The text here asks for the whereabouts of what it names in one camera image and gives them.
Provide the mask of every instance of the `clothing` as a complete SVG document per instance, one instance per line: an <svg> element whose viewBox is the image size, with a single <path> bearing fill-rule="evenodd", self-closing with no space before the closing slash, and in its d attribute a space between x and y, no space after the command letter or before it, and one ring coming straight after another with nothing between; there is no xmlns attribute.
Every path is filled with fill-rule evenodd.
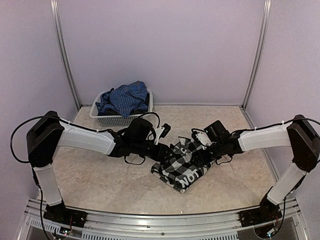
<svg viewBox="0 0 320 240"><path fill-rule="evenodd" d="M193 164L193 160L201 150L202 146L195 141L179 137L178 144L173 146L175 156L168 161L154 164L151 173L183 194L195 181L205 175L212 165L209 163L199 167Z"/></svg>
<svg viewBox="0 0 320 240"><path fill-rule="evenodd" d="M142 81L111 89L101 95L100 102L95 103L98 116L109 115L108 112L110 110L116 111L125 118L131 113L137 113L139 110L146 112L148 110L148 105L146 104L147 95L147 87Z"/></svg>

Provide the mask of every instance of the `laundry basket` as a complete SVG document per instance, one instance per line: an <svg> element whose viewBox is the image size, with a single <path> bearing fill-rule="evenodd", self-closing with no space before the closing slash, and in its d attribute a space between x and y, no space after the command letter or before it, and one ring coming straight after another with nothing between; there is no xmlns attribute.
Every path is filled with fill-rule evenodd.
<svg viewBox="0 0 320 240"><path fill-rule="evenodd" d="M154 108L154 98L152 95L152 91L147 89L149 93L149 106L148 106L148 112L152 112ZM100 92L98 96L96 96L91 110L90 110L90 118L97 119L98 123L102 127L110 127L110 126L128 126L132 122L133 119L138 118L141 114L134 114L129 115L127 117L123 117L121 115L112 115L112 116L98 116L98 109L96 106L96 102L100 103L100 96L105 93Z"/></svg>

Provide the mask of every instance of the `metal pole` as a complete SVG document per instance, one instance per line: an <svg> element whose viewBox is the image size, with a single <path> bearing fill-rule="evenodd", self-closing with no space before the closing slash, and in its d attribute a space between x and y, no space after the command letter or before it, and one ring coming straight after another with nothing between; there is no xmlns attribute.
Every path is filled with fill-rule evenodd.
<svg viewBox="0 0 320 240"><path fill-rule="evenodd" d="M244 110L246 110L253 88L256 81L260 60L262 57L262 52L265 44L265 39L267 35L267 28L268 28L268 22L270 17L270 10L271 10L271 0L265 0L264 1L264 9L263 9L263 15L262 15L262 22L261 22L261 28L260 28L260 34L258 39L258 46L256 48L253 67L250 74L250 80L248 87L245 92L244 100L242 103L242 107Z"/></svg>
<svg viewBox="0 0 320 240"><path fill-rule="evenodd" d="M75 81L71 73L70 64L67 56L66 46L64 42L64 35L62 32L62 26L61 26L60 15L59 15L58 0L50 0L50 3L51 3L53 23L54 23L54 30L58 40L58 45L60 49L64 70L66 73L66 78L68 81L68 85L70 87L74 104L76 106L76 109L79 111L81 108L81 103L80 103L79 95L75 85Z"/></svg>

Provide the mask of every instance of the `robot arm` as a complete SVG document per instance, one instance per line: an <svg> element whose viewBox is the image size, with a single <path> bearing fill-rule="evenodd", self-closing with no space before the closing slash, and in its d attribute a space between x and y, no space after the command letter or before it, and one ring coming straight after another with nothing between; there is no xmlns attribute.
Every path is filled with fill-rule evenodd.
<svg viewBox="0 0 320 240"><path fill-rule="evenodd" d="M171 150L159 143L159 138L164 138L170 129L166 123L154 129L149 121L139 117L120 132L110 129L98 131L75 126L59 118L56 112L49 111L27 133L28 159L33 177L47 202L43 217L67 225L72 219L73 226L82 228L86 221L85 212L66 208L61 197L52 166L59 147L91 150L115 158L138 154L161 162L171 156ZM152 140L147 139L149 134L153 135Z"/></svg>
<svg viewBox="0 0 320 240"><path fill-rule="evenodd" d="M300 186L306 174L319 162L320 137L303 115L295 116L292 123L261 129L237 130L231 134L220 121L216 121L206 127L204 132L194 132L192 137L210 152L209 161L255 149L280 146L292 148L291 164L263 197L259 208L240 212L243 227L269 222L276 217L281 218L279 204Z"/></svg>

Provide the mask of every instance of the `blue checkered shirt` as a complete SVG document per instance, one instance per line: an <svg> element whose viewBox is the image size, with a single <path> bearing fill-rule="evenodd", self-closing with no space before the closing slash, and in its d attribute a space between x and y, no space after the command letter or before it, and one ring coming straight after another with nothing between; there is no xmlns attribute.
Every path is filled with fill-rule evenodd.
<svg viewBox="0 0 320 240"><path fill-rule="evenodd" d="M147 94L148 91L143 81L121 85L101 95L100 102L95 103L98 115L106 115L107 109L112 109L126 118L132 110L148 110L145 103Z"/></svg>

